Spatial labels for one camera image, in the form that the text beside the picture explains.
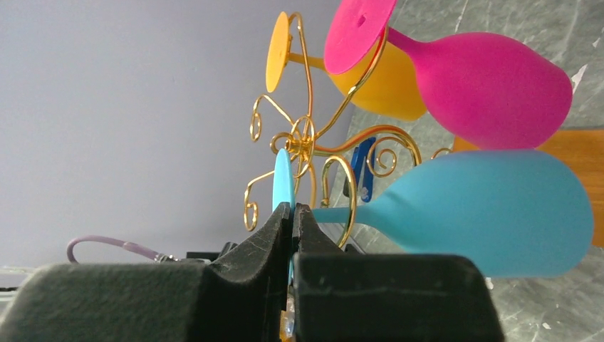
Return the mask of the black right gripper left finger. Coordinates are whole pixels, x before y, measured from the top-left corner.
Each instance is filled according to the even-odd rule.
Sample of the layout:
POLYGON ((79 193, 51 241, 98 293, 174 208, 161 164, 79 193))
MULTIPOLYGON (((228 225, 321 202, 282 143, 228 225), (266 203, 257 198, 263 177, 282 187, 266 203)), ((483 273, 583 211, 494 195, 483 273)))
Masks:
POLYGON ((3 341, 277 341, 291 208, 210 264, 55 264, 1 317, 3 341))

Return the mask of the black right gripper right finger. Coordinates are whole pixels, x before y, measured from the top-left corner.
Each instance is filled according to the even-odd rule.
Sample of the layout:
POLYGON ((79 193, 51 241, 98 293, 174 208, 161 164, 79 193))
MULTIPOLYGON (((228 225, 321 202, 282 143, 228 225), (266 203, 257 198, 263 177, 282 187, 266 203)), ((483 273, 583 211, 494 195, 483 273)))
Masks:
POLYGON ((293 215, 297 341, 503 341, 484 278, 462 256, 339 249, 309 206, 293 215))

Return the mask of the light blue wine glass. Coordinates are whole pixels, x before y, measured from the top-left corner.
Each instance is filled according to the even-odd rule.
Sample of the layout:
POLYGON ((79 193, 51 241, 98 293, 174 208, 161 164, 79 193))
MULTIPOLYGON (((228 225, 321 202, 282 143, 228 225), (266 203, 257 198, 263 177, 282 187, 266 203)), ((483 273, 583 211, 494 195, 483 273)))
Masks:
POLYGON ((456 254, 487 277, 555 277, 594 233, 587 192, 538 150, 454 152, 423 162, 360 205, 358 224, 412 254, 456 254))

